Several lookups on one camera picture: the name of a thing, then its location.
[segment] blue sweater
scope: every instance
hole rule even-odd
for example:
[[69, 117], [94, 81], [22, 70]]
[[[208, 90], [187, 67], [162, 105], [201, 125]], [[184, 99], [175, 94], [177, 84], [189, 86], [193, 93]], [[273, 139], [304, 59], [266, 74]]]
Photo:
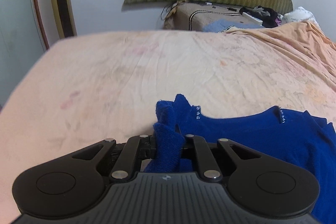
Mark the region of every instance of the blue sweater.
[[[157, 102], [156, 115], [157, 156], [147, 172], [191, 171], [190, 161], [180, 159], [185, 134], [213, 143], [228, 138], [313, 173], [320, 196], [312, 215], [322, 223], [336, 223], [336, 134], [325, 118], [274, 106], [248, 117], [212, 119], [201, 114], [200, 106], [189, 105], [181, 94], [174, 102]], [[176, 124], [181, 134], [175, 132]]]

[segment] white cloth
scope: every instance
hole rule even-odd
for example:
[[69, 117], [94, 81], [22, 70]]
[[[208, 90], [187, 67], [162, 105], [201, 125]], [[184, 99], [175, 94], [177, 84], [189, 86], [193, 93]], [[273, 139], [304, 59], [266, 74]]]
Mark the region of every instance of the white cloth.
[[303, 7], [296, 8], [294, 11], [284, 14], [282, 17], [281, 25], [290, 23], [290, 22], [301, 22], [304, 20], [312, 21], [317, 27], [320, 27], [317, 23], [312, 12], [307, 11]]

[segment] pile of clothes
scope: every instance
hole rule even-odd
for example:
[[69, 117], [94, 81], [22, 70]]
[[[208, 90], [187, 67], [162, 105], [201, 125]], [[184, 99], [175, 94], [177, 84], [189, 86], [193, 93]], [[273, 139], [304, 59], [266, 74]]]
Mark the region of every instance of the pile of clothes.
[[246, 13], [253, 16], [254, 18], [262, 20], [262, 26], [265, 28], [274, 28], [286, 23], [301, 22], [305, 20], [310, 20], [315, 25], [317, 25], [317, 27], [319, 27], [319, 24], [317, 23], [312, 12], [305, 10], [303, 7], [299, 7], [285, 15], [280, 15], [271, 8], [265, 8], [261, 6], [255, 7], [252, 10], [243, 7], [239, 10], [239, 13]]
[[336, 134], [327, 119], [278, 106], [248, 117], [212, 119], [181, 94], [174, 102], [157, 102], [156, 115], [157, 154], [146, 172], [192, 171], [191, 161], [180, 158], [185, 134], [213, 143], [219, 138], [231, 139], [313, 173], [320, 196], [312, 215], [321, 223], [336, 223]]

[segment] black clothes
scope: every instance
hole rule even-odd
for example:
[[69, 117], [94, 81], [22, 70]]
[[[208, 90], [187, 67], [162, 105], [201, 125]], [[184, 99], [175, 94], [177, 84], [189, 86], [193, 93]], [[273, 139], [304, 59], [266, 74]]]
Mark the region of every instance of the black clothes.
[[278, 26], [278, 24], [275, 22], [275, 20], [278, 18], [278, 13], [271, 8], [258, 6], [253, 10], [247, 9], [245, 7], [239, 10], [240, 14], [243, 14], [244, 12], [262, 20], [262, 25], [265, 28], [275, 28]]

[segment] bed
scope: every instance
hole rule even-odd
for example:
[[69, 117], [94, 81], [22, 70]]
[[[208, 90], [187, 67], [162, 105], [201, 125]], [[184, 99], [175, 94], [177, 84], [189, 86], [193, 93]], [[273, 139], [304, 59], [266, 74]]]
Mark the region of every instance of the bed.
[[152, 133], [156, 102], [177, 93], [209, 117], [279, 105], [336, 122], [335, 58], [335, 45], [310, 22], [62, 40], [35, 64], [0, 114], [0, 223], [19, 214], [11, 196], [19, 173], [106, 137], [125, 142]]

